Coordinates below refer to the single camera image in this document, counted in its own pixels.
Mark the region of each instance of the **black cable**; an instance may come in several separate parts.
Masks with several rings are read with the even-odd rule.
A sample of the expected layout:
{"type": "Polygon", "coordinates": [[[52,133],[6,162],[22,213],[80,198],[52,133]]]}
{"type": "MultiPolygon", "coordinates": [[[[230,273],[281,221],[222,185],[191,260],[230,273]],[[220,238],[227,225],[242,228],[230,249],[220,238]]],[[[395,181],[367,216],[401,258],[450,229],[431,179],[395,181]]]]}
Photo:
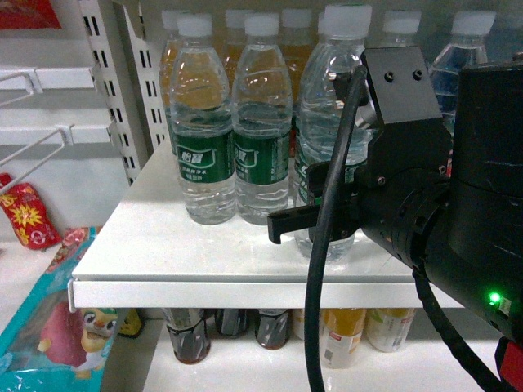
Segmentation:
{"type": "Polygon", "coordinates": [[[490,371],[470,346],[459,335],[434,297],[428,280],[417,270],[413,272],[418,297],[431,320],[432,325],[441,336],[441,340],[449,347],[450,353],[458,360],[465,371],[472,376],[477,384],[487,392],[506,391],[501,381],[490,371]]]}
{"type": "Polygon", "coordinates": [[[320,299],[321,285],[324,280],[325,259],[329,248],[329,238],[333,230],[333,211],[340,188],[340,178],[345,170],[345,161],[351,144],[354,121],[360,97],[364,91],[367,69],[358,65],[352,73],[347,88],[346,102],[343,107],[333,156],[329,164],[324,192],[321,199],[320,212],[316,224],[315,237],[312,245],[311,263],[305,295],[305,360],[309,386],[312,392],[323,392],[324,381],[320,366],[320,299]]]}

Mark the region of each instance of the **white bottle cap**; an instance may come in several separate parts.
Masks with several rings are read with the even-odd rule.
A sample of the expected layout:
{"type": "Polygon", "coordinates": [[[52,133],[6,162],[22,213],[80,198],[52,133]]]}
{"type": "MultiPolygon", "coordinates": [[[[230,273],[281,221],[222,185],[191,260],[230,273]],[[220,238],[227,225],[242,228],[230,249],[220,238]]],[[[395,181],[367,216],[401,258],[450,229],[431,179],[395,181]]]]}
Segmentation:
{"type": "Polygon", "coordinates": [[[281,11],[281,24],[292,29],[311,27],[312,10],[303,8],[285,8],[281,11]]]}
{"type": "Polygon", "coordinates": [[[370,5],[326,6],[325,35],[332,38],[365,38],[372,12],[370,5]]]}
{"type": "Polygon", "coordinates": [[[162,10],[163,28],[166,30],[178,30],[178,18],[182,14],[188,14],[187,10],[162,10]]]}
{"type": "Polygon", "coordinates": [[[421,19],[421,11],[387,11],[383,31],[396,34],[416,34],[421,19]]]}
{"type": "Polygon", "coordinates": [[[325,34],[325,11],[318,15],[318,35],[325,34]]]}
{"type": "Polygon", "coordinates": [[[245,33],[254,37],[278,35],[279,15],[276,12],[259,12],[245,16],[245,33]]]}
{"type": "Polygon", "coordinates": [[[452,24],[452,34],[487,35],[496,19],[495,11],[460,11],[452,24]]]}
{"type": "Polygon", "coordinates": [[[178,29],[184,37],[208,37],[212,35],[212,20],[200,15],[182,15],[178,18],[178,29]]]}
{"type": "Polygon", "coordinates": [[[245,16],[253,10],[226,10],[226,26],[230,29],[245,29],[245,16]]]}

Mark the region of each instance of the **snack bag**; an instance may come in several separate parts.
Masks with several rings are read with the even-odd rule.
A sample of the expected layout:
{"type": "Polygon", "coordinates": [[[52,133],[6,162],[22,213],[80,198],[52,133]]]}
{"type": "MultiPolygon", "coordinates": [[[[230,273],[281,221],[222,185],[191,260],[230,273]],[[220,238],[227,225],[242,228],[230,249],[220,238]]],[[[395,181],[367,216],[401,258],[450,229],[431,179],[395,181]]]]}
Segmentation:
{"type": "MultiPolygon", "coordinates": [[[[11,181],[7,173],[0,173],[0,189],[11,181]]],[[[0,194],[0,206],[23,246],[38,250],[60,243],[61,237],[47,217],[46,206],[31,184],[17,184],[0,194]]]]}
{"type": "Polygon", "coordinates": [[[69,311],[72,271],[96,236],[70,230],[0,336],[0,390],[99,392],[105,361],[123,321],[116,309],[69,311]]]}

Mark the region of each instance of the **white shelf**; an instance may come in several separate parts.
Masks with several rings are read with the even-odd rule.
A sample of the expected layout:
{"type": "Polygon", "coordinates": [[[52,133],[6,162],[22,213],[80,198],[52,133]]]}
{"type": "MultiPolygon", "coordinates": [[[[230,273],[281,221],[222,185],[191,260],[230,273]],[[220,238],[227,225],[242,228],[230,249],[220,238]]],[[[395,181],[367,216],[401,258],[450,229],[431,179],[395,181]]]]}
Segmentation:
{"type": "Polygon", "coordinates": [[[0,333],[51,264],[59,248],[60,244],[49,247],[45,251],[32,251],[17,241],[0,238],[0,286],[2,286],[0,333]]]}
{"type": "MultiPolygon", "coordinates": [[[[308,260],[291,234],[239,216],[214,226],[187,215],[168,143],[160,145],[73,272],[77,307],[300,308],[308,260]]],[[[328,266],[322,307],[419,307],[409,268],[357,233],[328,266]]],[[[436,290],[445,307],[459,305],[436,290]]]]}
{"type": "MultiPolygon", "coordinates": [[[[96,64],[78,0],[52,0],[60,29],[0,31],[0,78],[31,76],[38,89],[96,88],[96,64]]],[[[25,89],[23,78],[0,82],[0,90],[25,89]]]]}
{"type": "MultiPolygon", "coordinates": [[[[447,313],[467,343],[497,374],[494,351],[499,334],[465,309],[447,313]]],[[[184,365],[175,359],[167,329],[162,327],[144,392],[165,390],[166,385],[179,392],[309,390],[303,341],[293,337],[280,350],[269,351],[258,345],[252,332],[237,340],[217,336],[213,327],[209,328],[209,334],[212,344],[208,356],[201,363],[184,365]]],[[[140,354],[127,352],[130,361],[140,354]]],[[[418,311],[405,346],[399,351],[381,353],[364,338],[353,359],[348,369],[323,369],[327,391],[480,390],[452,357],[422,310],[418,311]]],[[[130,374],[125,368],[121,371],[130,374]]]]}
{"type": "MultiPolygon", "coordinates": [[[[15,96],[0,92],[0,101],[15,96]]],[[[1,145],[27,145],[57,127],[70,127],[71,142],[108,143],[114,125],[104,97],[92,90],[55,90],[36,94],[0,109],[1,145]]],[[[47,144],[59,144],[55,135],[47,144]]]]}

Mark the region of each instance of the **lower shelf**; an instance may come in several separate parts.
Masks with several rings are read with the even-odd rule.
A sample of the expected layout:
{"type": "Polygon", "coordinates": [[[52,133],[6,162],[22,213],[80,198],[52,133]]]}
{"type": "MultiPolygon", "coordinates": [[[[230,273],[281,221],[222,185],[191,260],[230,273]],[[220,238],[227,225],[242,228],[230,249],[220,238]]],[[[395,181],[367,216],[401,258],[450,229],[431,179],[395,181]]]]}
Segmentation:
{"type": "MultiPolygon", "coordinates": [[[[499,334],[465,309],[446,310],[446,313],[478,356],[496,372],[494,351],[499,334]]],[[[252,331],[236,340],[217,336],[213,327],[209,331],[212,346],[207,358],[195,365],[184,365],[174,357],[163,321],[150,320],[145,335],[138,340],[151,343],[159,335],[154,355],[152,348],[146,349],[138,344],[138,340],[119,339],[114,346],[118,352],[111,355],[120,353],[123,357],[110,358],[105,372],[110,377],[116,377],[117,372],[118,378],[131,381],[126,381],[126,385],[113,384],[113,389],[105,383],[105,390],[116,390],[117,385],[119,390],[145,392],[309,390],[303,341],[294,337],[282,349],[269,351],[257,344],[252,331]],[[147,368],[149,373],[143,379],[147,368]]],[[[418,310],[405,346],[400,351],[381,353],[363,339],[353,359],[348,369],[324,368],[326,390],[480,390],[441,342],[423,310],[418,310]]]]}

